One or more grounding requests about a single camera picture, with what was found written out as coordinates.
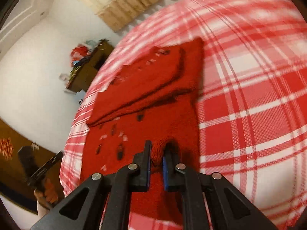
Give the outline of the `person's left hand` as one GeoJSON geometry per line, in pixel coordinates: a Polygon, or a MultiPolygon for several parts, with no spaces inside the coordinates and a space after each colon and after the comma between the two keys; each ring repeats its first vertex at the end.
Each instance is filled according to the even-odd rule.
{"type": "Polygon", "coordinates": [[[38,211],[48,211],[64,198],[64,189],[58,182],[44,178],[34,189],[38,211]]]}

